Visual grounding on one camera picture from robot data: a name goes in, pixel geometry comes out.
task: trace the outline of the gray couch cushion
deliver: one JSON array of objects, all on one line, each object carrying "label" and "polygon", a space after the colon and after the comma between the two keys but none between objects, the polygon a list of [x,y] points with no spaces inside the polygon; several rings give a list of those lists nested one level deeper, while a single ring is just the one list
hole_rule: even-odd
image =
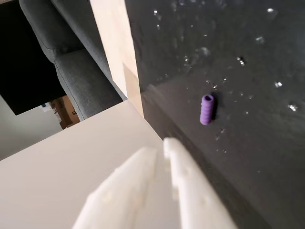
[{"label": "gray couch cushion", "polygon": [[51,0],[92,58],[108,78],[123,100],[126,96],[113,82],[101,37],[96,26],[89,0]]},{"label": "gray couch cushion", "polygon": [[81,121],[122,102],[86,50],[58,57],[55,67]]},{"label": "gray couch cushion", "polygon": [[50,0],[19,0],[38,42],[54,62],[58,55],[83,49],[83,45]]}]

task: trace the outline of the purple cylinder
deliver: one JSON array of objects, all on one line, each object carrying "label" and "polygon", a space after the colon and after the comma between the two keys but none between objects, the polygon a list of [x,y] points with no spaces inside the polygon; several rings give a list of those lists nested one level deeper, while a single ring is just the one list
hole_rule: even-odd
[{"label": "purple cylinder", "polygon": [[205,96],[203,96],[200,113],[200,122],[202,125],[208,125],[211,122],[213,107],[214,97],[210,94],[206,94]]}]

